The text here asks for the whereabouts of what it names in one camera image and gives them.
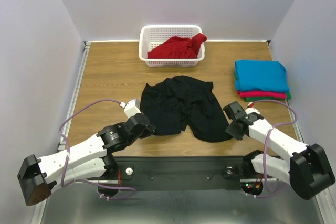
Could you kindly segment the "black t shirt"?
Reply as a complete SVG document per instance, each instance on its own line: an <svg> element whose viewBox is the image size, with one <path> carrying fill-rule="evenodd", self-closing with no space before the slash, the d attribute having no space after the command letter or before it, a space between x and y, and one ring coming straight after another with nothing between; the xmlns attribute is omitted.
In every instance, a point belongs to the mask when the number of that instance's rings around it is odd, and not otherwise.
<svg viewBox="0 0 336 224"><path fill-rule="evenodd" d="M155 126L155 135L182 133L189 127L195 138L218 143L232 138L229 123L213 94L213 83L175 76L151 86L141 95L140 110Z"/></svg>

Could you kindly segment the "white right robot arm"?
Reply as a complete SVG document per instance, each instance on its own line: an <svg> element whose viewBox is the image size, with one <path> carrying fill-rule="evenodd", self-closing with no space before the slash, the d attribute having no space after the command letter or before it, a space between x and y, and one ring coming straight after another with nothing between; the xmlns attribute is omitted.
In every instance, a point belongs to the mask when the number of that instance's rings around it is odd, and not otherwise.
<svg viewBox="0 0 336 224"><path fill-rule="evenodd" d="M223 108L232 121L226 132L237 140L249 136L264 144L264 150L253 151L243 158L245 176L262 174L291 186L302 199L309 200L335 184L335 175L322 146L307 145L271 125L251 102L243 108L237 101ZM266 153L271 148L277 157Z"/></svg>

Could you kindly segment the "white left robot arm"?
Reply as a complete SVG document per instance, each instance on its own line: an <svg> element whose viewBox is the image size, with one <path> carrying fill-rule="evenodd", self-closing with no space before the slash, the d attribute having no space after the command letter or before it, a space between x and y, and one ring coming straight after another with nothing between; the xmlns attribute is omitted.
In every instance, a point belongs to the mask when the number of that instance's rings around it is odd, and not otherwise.
<svg viewBox="0 0 336 224"><path fill-rule="evenodd" d="M152 135L154 129L144 114L137 113L126 122L104 127L69 150L40 158L27 156L17 175L25 204L36 205L68 183L101 176L113 178L118 165L112 154Z"/></svg>

